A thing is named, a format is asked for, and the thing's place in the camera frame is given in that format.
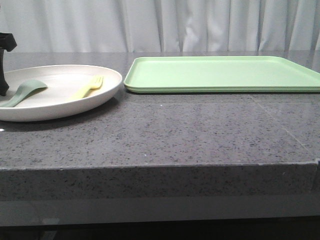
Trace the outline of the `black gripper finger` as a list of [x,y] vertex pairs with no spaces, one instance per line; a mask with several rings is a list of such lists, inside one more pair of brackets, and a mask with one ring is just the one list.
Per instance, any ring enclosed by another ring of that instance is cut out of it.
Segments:
[[0,95],[6,96],[9,85],[5,80],[4,73],[4,53],[11,52],[17,47],[16,40],[12,33],[0,33]]

